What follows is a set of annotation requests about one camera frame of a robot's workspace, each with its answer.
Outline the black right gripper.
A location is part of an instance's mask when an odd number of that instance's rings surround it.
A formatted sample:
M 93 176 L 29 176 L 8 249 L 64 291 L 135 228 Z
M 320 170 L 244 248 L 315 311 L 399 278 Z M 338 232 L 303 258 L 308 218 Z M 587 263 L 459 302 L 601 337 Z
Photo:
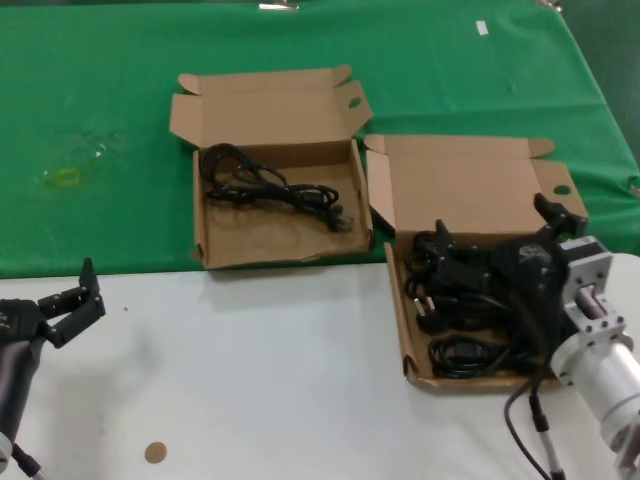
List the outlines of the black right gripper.
M 524 331 L 549 360 L 549 368 L 555 373 L 571 373 L 578 356 L 578 325 L 563 298 L 567 251 L 584 235 L 587 219 L 542 193 L 534 196 L 534 208 L 545 221 L 536 237 L 551 243 L 537 243 L 532 238 L 511 238 L 493 247 L 460 243 L 438 219 L 437 271 L 441 280 L 473 291 L 498 291 L 500 279 Z

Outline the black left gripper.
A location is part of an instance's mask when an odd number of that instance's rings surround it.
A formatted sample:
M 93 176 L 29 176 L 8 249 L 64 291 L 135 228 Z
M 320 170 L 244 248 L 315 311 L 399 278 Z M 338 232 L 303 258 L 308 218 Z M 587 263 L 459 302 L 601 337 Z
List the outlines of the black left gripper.
M 78 283 L 78 287 L 37 301 L 1 301 L 1 433 L 4 436 L 18 433 L 45 338 L 60 349 L 106 314 L 91 258 L 84 259 Z M 61 320 L 55 325 L 46 322 L 58 317 Z

